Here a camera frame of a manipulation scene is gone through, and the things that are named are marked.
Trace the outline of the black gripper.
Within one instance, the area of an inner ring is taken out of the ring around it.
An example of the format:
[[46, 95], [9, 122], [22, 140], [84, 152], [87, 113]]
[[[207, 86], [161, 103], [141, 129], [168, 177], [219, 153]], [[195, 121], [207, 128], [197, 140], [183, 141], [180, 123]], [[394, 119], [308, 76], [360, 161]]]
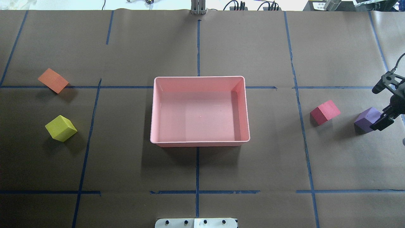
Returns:
[[381, 116], [370, 126], [373, 131], [383, 131], [394, 123], [394, 116], [405, 114], [404, 81], [404, 77], [391, 71], [387, 71], [372, 88], [373, 94], [379, 94], [384, 89], [388, 89], [392, 93], [389, 105], [382, 110], [383, 113]]

